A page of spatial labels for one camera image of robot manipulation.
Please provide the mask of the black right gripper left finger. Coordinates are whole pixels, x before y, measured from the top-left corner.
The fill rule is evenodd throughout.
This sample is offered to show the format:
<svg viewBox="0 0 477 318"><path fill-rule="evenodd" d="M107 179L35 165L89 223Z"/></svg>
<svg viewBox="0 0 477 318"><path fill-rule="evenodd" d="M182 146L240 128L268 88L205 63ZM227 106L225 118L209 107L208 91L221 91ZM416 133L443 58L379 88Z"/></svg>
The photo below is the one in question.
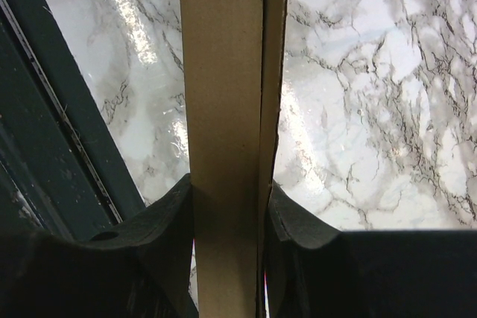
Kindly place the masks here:
<svg viewBox="0 0 477 318"><path fill-rule="evenodd" d="M3 317L192 317L192 186L183 176L137 216L89 241L1 236Z"/></svg>

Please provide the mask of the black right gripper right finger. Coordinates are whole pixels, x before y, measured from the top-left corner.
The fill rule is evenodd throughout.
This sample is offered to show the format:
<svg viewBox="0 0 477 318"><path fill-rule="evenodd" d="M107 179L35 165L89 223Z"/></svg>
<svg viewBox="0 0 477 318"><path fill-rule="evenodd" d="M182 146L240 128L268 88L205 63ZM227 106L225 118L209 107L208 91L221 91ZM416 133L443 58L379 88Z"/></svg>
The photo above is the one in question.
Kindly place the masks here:
<svg viewBox="0 0 477 318"><path fill-rule="evenodd" d="M275 185L265 218L272 317L474 317L473 230L345 231Z"/></svg>

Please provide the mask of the brown cardboard box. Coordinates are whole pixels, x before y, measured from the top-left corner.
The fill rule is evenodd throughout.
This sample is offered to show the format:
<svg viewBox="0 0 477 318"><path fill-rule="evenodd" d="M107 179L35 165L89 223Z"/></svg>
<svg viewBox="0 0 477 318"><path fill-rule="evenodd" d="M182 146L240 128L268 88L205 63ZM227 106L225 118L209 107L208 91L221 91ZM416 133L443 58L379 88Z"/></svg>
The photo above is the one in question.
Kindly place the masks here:
<svg viewBox="0 0 477 318"><path fill-rule="evenodd" d="M263 317L288 0L180 0L201 317Z"/></svg>

